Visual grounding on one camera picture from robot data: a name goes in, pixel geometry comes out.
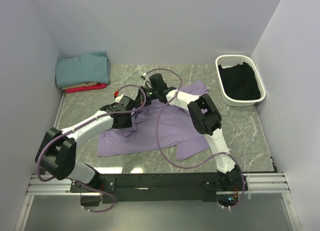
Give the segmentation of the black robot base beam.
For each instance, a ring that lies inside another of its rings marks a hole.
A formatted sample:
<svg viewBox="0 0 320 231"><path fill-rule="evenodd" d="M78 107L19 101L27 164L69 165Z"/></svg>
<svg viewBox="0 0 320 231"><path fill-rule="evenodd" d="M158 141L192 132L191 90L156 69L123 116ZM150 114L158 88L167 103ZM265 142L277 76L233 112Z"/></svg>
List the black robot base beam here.
<svg viewBox="0 0 320 231"><path fill-rule="evenodd" d="M102 174L96 187L118 202L216 202L218 192L248 190L245 177L219 172Z"/></svg>

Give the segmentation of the purple t shirt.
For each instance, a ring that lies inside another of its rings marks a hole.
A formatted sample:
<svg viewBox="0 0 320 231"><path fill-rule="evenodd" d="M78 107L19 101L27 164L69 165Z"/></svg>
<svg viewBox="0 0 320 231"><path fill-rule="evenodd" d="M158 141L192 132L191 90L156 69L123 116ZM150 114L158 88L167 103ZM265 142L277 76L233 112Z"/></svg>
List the purple t shirt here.
<svg viewBox="0 0 320 231"><path fill-rule="evenodd" d="M160 146L162 149L175 146L176 160L185 160L209 148L206 139L195 130L188 111L173 105L162 110L163 107L164 103L153 100L151 105L144 106L132 117L132 127L102 132L98 137L97 156L109 157L157 150L158 115L161 115L158 124Z"/></svg>

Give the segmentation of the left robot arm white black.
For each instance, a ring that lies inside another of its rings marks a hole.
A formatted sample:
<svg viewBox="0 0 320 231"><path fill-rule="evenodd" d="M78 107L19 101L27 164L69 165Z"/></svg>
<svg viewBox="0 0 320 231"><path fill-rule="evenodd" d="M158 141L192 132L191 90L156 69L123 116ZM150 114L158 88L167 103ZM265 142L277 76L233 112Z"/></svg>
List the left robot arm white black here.
<svg viewBox="0 0 320 231"><path fill-rule="evenodd" d="M89 118L62 130L49 129L35 157L37 173L40 168L57 180L70 179L82 183L88 192L102 189L101 174L88 164L76 161L77 151L93 137L111 129L132 126L131 111L136 102L126 95L101 107Z"/></svg>

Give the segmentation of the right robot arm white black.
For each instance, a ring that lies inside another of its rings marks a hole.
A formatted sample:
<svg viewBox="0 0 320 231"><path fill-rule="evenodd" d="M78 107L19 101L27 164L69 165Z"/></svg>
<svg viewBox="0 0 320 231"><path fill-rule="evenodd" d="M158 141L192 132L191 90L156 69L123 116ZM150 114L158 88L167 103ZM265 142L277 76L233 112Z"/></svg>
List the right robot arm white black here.
<svg viewBox="0 0 320 231"><path fill-rule="evenodd" d="M207 141L212 156L194 166L181 166L172 162L162 151L159 138L159 122L161 115L157 116L155 125L155 139L157 147L166 161L174 167L190 170L204 165L215 159L219 184L222 189L230 191L235 187L246 188L246 179L239 163L230 154L230 149L224 138L222 130L222 116L208 94L194 95L183 92L180 88L168 87L160 73L151 75L150 87L140 86L136 101L140 105L149 105L152 100L159 100L164 104L162 110L168 106L175 106L188 111L195 130Z"/></svg>

